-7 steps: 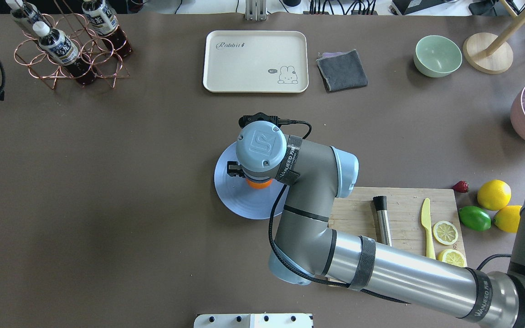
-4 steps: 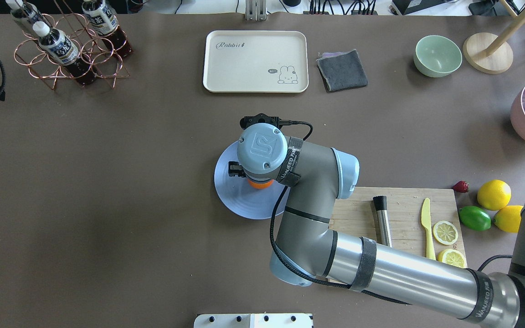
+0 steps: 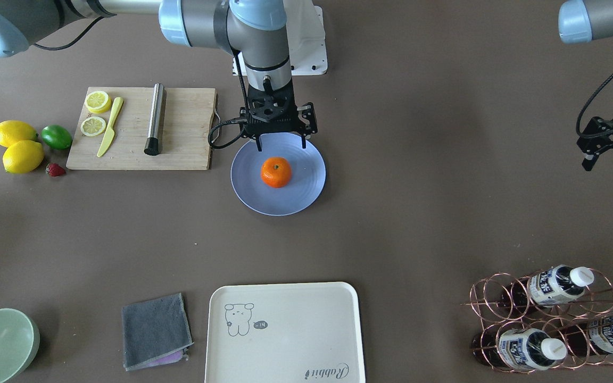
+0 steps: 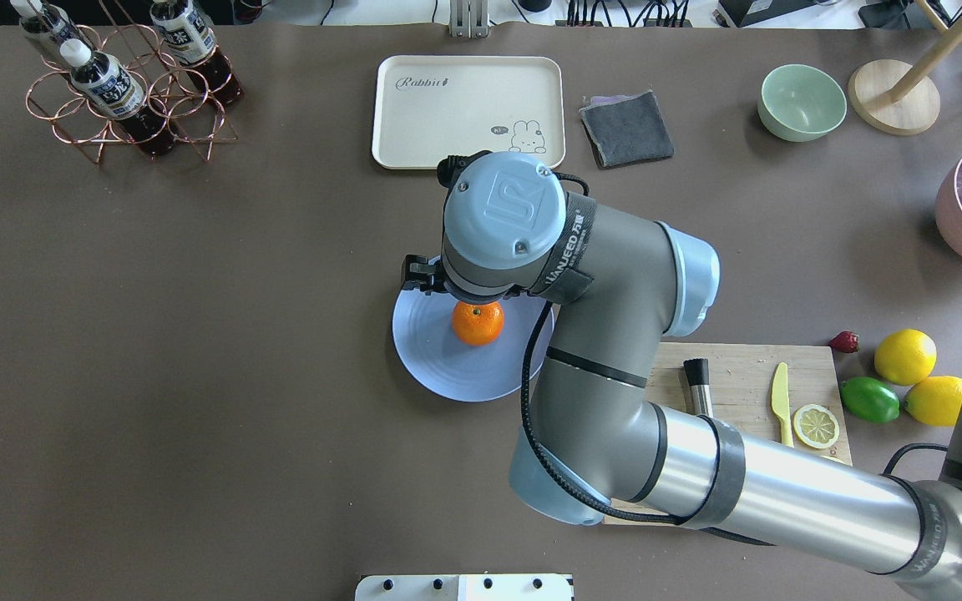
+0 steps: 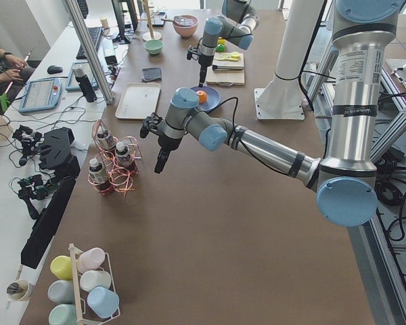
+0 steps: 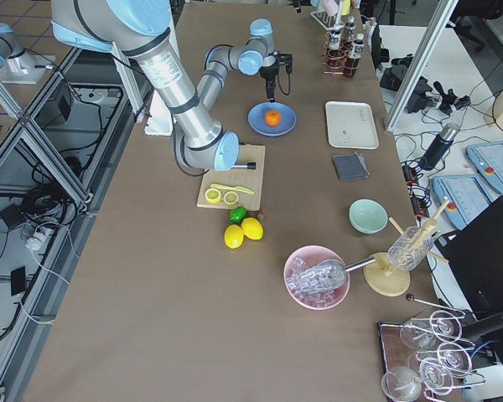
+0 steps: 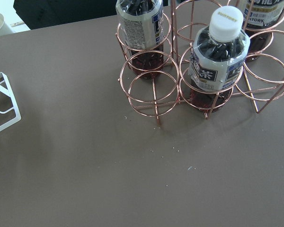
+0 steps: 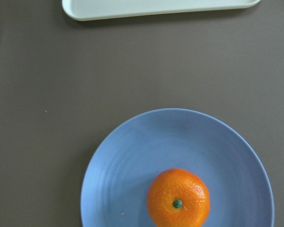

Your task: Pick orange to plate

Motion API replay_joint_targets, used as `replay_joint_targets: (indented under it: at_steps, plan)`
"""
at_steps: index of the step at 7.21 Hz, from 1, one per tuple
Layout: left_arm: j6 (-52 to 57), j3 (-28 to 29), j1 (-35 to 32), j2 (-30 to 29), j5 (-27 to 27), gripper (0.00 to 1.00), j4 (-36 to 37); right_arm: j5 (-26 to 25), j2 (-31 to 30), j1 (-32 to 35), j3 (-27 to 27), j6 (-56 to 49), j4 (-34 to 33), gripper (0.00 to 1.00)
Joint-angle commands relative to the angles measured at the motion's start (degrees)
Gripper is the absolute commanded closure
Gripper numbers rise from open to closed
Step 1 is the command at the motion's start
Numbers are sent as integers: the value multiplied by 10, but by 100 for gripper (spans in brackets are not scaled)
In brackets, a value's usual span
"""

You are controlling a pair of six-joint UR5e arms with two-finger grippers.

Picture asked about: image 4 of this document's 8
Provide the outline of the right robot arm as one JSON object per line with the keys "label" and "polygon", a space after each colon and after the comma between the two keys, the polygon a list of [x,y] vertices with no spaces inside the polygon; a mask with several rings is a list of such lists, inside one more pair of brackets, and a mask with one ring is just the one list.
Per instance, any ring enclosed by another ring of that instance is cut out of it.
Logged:
{"label": "right robot arm", "polygon": [[938,478],[870,474],[687,414],[650,396],[661,342],[705,320],[716,251],[564,187],[515,152],[450,156],[437,259],[406,256],[404,290],[481,307],[513,295],[554,321],[524,346],[513,488],[538,513],[603,516],[778,545],[962,600],[962,410]]}

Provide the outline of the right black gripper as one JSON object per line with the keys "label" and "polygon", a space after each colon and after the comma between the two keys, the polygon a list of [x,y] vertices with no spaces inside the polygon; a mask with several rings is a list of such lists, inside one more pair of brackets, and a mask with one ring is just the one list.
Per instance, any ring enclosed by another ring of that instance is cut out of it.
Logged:
{"label": "right black gripper", "polygon": [[521,285],[478,289],[460,285],[449,271],[444,269],[444,262],[439,256],[429,259],[424,255],[405,255],[402,280],[401,290],[420,290],[425,295],[450,294],[462,303],[475,306],[528,294],[528,290]]}

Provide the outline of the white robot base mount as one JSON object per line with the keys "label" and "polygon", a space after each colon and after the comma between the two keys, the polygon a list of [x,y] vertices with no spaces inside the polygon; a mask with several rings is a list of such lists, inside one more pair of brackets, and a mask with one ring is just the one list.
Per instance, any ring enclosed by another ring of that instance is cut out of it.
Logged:
{"label": "white robot base mount", "polygon": [[355,600],[574,600],[573,577],[560,573],[368,575]]}

